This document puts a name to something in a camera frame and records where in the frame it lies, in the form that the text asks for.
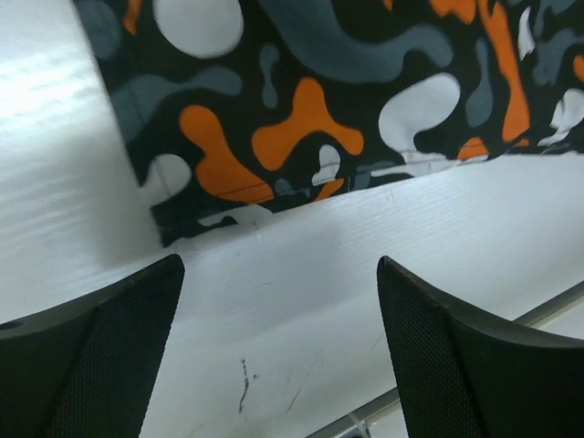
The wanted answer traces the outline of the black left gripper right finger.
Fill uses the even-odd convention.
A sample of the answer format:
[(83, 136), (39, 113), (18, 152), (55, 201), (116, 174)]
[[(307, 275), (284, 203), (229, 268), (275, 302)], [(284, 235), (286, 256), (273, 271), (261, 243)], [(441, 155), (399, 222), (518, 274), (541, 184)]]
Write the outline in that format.
[(387, 256), (377, 282), (409, 436), (582, 436), (582, 340), (493, 315)]

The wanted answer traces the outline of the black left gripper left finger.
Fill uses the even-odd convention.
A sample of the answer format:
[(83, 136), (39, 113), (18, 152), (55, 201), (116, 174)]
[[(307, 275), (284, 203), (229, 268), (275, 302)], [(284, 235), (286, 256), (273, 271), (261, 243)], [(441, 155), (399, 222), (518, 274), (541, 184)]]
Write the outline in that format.
[(178, 306), (183, 261), (1, 326), (4, 437), (137, 437)]

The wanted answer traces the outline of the orange camouflage shorts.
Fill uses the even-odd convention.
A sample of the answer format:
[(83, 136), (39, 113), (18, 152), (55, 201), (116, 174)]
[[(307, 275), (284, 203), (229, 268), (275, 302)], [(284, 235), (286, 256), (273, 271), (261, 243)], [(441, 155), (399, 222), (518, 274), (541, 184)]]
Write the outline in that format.
[(77, 1), (161, 243), (583, 150), (580, 1)]

